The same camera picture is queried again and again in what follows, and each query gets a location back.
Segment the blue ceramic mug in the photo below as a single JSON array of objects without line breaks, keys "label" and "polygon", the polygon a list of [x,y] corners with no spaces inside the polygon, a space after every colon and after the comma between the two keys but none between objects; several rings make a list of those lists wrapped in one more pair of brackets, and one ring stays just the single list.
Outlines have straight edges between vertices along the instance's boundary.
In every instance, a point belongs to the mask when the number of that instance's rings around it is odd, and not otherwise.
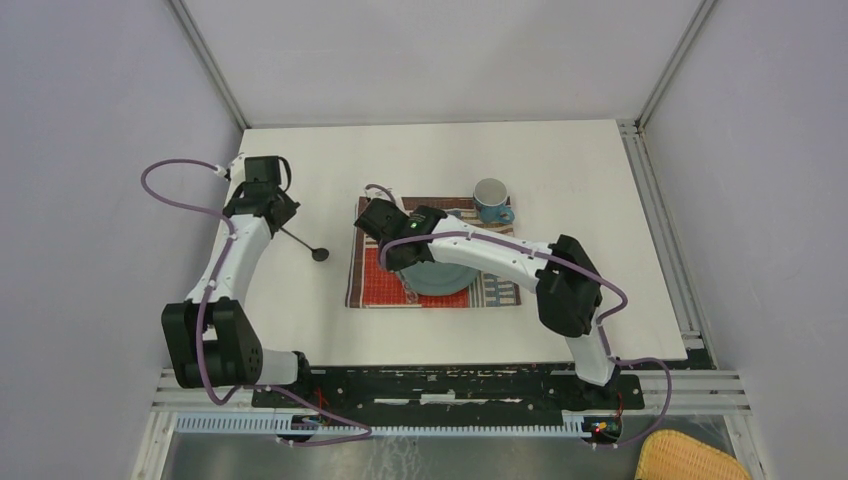
[{"label": "blue ceramic mug", "polygon": [[509,199],[506,185],[495,178],[477,182],[473,190],[473,202],[477,215],[485,224],[512,224],[514,212],[507,205]]}]

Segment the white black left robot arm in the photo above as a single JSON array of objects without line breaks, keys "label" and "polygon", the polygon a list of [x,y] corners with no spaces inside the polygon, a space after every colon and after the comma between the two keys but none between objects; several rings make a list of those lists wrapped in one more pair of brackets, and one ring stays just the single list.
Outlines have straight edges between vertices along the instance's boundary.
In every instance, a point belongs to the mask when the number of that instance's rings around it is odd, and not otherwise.
[{"label": "white black left robot arm", "polygon": [[299,207],[287,194],[289,162],[239,157],[212,169],[234,185],[225,205],[210,213],[221,226],[215,247],[186,298],[161,315],[176,380],[185,389],[276,385],[287,404],[303,406],[315,391],[305,355],[263,347],[244,307],[262,254]]}]

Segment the black spoon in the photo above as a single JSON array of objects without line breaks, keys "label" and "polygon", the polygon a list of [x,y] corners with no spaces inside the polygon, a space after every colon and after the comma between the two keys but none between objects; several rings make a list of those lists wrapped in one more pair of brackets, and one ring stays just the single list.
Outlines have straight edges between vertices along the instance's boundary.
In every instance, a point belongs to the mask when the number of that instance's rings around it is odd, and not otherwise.
[{"label": "black spoon", "polygon": [[280,231],[295,240],[296,242],[298,242],[300,245],[304,246],[306,249],[308,249],[310,251],[311,258],[313,261],[324,262],[329,259],[330,252],[328,249],[324,247],[312,247],[310,244],[308,244],[307,242],[305,242],[304,240],[294,235],[285,228],[280,228]]}]

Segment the striped patchwork placemat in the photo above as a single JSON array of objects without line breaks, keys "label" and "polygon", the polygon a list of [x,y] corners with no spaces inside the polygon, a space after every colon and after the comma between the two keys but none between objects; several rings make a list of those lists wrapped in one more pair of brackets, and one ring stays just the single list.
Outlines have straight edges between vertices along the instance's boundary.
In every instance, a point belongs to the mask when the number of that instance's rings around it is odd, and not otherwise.
[{"label": "striped patchwork placemat", "polygon": [[[402,198],[407,213],[419,205],[445,210],[448,214],[479,228],[513,236],[511,224],[486,224],[478,218],[471,197],[405,197]],[[362,231],[354,228],[354,243],[345,306],[353,309],[368,308],[499,308],[521,305],[518,285],[498,278],[491,273],[477,273],[473,282],[464,288],[453,288],[450,295],[428,296],[413,292],[412,279],[399,278],[378,266],[377,243]]]}]

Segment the teal ceramic plate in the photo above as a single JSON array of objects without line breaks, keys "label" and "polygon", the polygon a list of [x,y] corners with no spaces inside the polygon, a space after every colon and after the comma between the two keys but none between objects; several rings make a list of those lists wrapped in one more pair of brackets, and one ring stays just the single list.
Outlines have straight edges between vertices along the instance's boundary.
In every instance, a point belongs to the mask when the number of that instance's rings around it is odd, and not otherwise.
[{"label": "teal ceramic plate", "polygon": [[423,296],[449,296],[468,288],[480,271],[467,266],[423,262],[396,273],[409,291]]}]

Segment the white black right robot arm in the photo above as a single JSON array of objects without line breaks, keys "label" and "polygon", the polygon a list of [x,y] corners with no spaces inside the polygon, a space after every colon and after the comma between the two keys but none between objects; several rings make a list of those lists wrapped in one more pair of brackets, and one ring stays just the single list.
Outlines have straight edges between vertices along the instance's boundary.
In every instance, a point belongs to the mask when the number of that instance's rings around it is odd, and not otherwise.
[{"label": "white black right robot arm", "polygon": [[618,393],[616,363],[597,310],[603,288],[620,302],[626,294],[602,278],[575,238],[532,242],[473,226],[441,209],[407,214],[389,200],[372,199],[354,222],[378,245],[378,263],[399,272],[420,263],[455,264],[491,273],[535,294],[539,321],[562,336],[573,356],[580,400],[602,408]]}]

